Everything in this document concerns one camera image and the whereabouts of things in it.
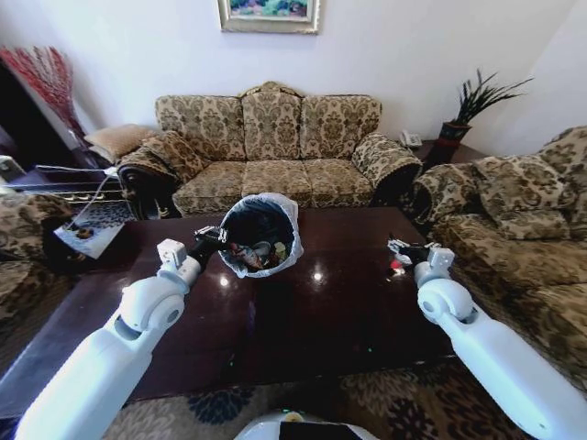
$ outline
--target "telephone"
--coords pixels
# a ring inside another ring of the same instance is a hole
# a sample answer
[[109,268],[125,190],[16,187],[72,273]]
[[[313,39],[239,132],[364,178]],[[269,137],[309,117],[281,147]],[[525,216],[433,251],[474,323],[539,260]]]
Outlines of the telephone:
[[400,142],[404,147],[410,149],[422,147],[422,139],[420,136],[408,133],[407,130],[402,130],[402,133],[400,134]]

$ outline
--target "white wall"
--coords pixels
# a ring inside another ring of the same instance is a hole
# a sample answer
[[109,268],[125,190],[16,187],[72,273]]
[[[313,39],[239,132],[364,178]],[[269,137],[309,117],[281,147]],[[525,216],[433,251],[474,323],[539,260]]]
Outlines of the white wall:
[[[307,94],[372,94],[381,131],[434,138],[458,111],[463,79],[478,66],[505,82],[527,77],[575,3],[329,0],[315,37],[222,33],[216,0],[0,0],[0,42],[69,54],[88,131],[155,125],[161,94],[276,80]],[[489,128],[507,106],[473,121],[472,146],[493,150]]]
[[587,125],[586,72],[587,0],[579,0],[532,68],[530,93],[504,108],[485,142],[496,154],[533,153],[566,128]]

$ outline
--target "painting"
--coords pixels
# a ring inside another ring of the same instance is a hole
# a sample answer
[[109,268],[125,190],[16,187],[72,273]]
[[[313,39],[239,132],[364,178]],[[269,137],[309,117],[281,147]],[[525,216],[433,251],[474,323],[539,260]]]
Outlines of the painting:
[[320,0],[218,0],[222,30],[316,34]]

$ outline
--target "armchair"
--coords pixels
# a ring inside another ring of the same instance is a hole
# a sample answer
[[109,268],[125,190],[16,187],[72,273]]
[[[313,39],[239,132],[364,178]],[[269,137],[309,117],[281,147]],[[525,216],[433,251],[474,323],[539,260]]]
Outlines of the armchair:
[[71,216],[53,195],[0,194],[0,376],[72,286],[78,254],[52,234]]
[[436,166],[413,207],[479,304],[587,396],[586,165],[577,126],[536,154]]
[[374,132],[381,111],[366,95],[303,96],[276,82],[237,97],[163,96],[163,132],[126,155],[118,175],[138,218],[223,212],[261,192],[301,207],[366,206],[422,168]]

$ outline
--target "coffee table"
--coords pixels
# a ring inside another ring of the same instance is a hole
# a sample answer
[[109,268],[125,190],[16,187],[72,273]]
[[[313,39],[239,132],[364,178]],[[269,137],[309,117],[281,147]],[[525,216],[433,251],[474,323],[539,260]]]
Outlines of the coffee table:
[[[103,325],[121,289],[152,276],[156,245],[193,243],[217,215],[132,222],[86,274],[0,382],[0,418],[22,414],[75,347]],[[303,210],[305,253],[267,279],[240,280],[210,259],[180,321],[160,341],[131,399],[338,376],[452,357],[420,313],[411,275],[387,274],[390,233],[424,239],[395,208]]]

